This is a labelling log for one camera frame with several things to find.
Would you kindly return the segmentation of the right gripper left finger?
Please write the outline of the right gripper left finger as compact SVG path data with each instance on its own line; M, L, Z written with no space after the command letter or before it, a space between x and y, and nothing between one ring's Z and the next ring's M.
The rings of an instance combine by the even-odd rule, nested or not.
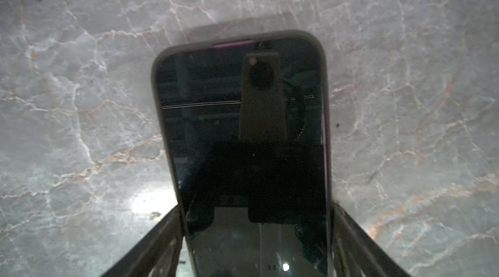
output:
M103 275L175 277L183 238L181 214L175 206Z

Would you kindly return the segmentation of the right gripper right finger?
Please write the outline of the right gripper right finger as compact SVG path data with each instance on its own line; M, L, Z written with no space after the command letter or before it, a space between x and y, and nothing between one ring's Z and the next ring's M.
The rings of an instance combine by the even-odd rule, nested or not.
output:
M409 276L336 202L331 203L331 276Z

